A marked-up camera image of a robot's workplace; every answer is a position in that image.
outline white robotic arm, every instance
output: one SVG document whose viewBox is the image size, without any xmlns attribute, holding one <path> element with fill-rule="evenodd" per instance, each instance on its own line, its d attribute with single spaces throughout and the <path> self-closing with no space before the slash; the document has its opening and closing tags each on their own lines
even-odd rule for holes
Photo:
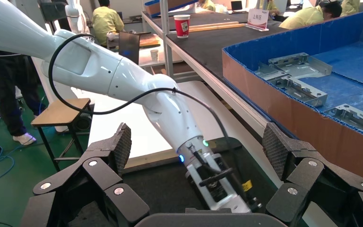
<svg viewBox="0 0 363 227">
<path fill-rule="evenodd" d="M 59 30 L 48 34 L 30 18 L 6 0 L 0 0 L 0 51 L 21 53 L 44 60 L 42 69 L 48 75 L 48 65 L 57 47 L 74 33 Z M 179 89 L 166 75 L 151 75 L 127 58 L 78 38 L 66 45 L 53 68 L 53 79 L 62 84 L 129 101 L 154 88 Z M 137 103 L 143 105 L 147 117 L 166 141 L 183 156 L 184 164 L 212 210 L 232 208 L 233 212 L 250 212 L 226 178 L 219 180 L 224 196 L 214 200 L 210 189 L 200 186 L 197 170 L 202 160 L 212 169 L 220 170 L 204 143 L 200 129 L 184 97 L 169 91 L 151 93 Z"/>
<path fill-rule="evenodd" d="M 65 11 L 71 31 L 76 34 L 90 33 L 90 29 L 86 22 L 86 16 L 84 15 L 83 8 L 80 5 L 80 0 L 67 1 L 68 5 L 65 6 Z"/>
</svg>

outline green floor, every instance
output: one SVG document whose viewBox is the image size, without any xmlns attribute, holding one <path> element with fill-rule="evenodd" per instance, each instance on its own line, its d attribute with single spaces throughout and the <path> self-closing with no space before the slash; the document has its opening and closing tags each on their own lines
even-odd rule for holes
<svg viewBox="0 0 363 227">
<path fill-rule="evenodd" d="M 27 131 L 37 138 L 37 142 L 29 147 L 22 147 L 12 153 L 15 165 L 13 169 L 0 178 L 0 222 L 18 226 L 26 207 L 28 199 L 33 196 L 33 187 L 41 180 L 55 173 L 55 169 L 48 156 L 45 146 L 30 122 L 34 119 L 33 113 L 27 109 L 23 112 L 23 121 Z M 55 128 L 44 129 L 45 135 L 50 141 L 51 148 L 58 156 L 71 140 L 68 134 L 57 134 Z M 81 146 L 87 148 L 88 136 L 79 136 Z M 7 154 L 19 144 L 12 140 L 6 130 L 6 125 L 0 120 L 0 146 Z M 66 155 L 67 157 L 79 156 L 73 145 Z M 61 169 L 73 162 L 60 162 Z M 11 166 L 11 160 L 6 158 L 0 162 L 0 174 Z"/>
</svg>

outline dark hair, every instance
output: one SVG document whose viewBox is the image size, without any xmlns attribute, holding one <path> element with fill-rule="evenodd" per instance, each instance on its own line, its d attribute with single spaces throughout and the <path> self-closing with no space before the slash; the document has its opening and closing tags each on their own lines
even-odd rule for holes
<svg viewBox="0 0 363 227">
<path fill-rule="evenodd" d="M 109 6 L 109 0 L 98 0 L 100 6 Z"/>
<path fill-rule="evenodd" d="M 340 6 L 338 1 L 333 1 L 331 3 L 326 4 L 323 7 L 323 10 L 326 13 L 332 14 L 333 18 L 337 18 L 340 16 L 340 14 L 342 14 L 342 7 Z"/>
</svg>

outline red paper cup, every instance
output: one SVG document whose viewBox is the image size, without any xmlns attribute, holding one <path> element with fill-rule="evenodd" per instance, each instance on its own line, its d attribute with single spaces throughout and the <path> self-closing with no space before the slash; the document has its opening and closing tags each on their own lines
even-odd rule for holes
<svg viewBox="0 0 363 227">
<path fill-rule="evenodd" d="M 173 17 L 177 37 L 181 39 L 189 37 L 190 15 L 176 15 Z"/>
</svg>

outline person's hand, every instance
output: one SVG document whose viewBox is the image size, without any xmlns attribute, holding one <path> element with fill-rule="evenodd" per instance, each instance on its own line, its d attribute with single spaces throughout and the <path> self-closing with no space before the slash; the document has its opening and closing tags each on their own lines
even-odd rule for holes
<svg viewBox="0 0 363 227">
<path fill-rule="evenodd" d="M 269 11 L 269 14 L 270 15 L 279 15 L 279 10 L 278 9 L 271 9 L 270 11 Z"/>
</svg>

